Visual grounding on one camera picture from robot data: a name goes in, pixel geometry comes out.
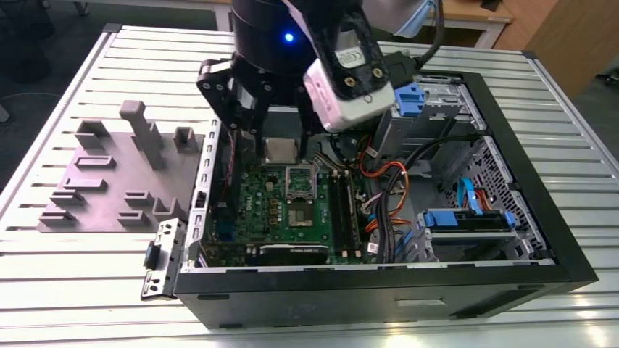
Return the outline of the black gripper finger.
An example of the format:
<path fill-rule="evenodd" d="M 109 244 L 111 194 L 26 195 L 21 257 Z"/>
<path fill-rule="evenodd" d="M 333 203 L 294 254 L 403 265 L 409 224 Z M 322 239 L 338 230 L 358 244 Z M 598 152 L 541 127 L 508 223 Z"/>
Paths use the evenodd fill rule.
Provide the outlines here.
<path fill-rule="evenodd" d="M 311 101 L 311 97 L 305 87 L 297 86 L 295 87 L 295 103 L 298 106 L 298 113 L 301 118 L 301 150 L 299 150 L 299 157 L 302 159 L 306 158 L 309 152 L 309 141 L 310 138 L 322 132 L 322 123 L 319 120 L 319 116 L 314 109 L 314 104 Z"/>
<path fill-rule="evenodd" d="M 245 59 L 209 59 L 197 86 L 227 128 L 254 136 L 255 156 L 265 159 L 266 71 Z"/>

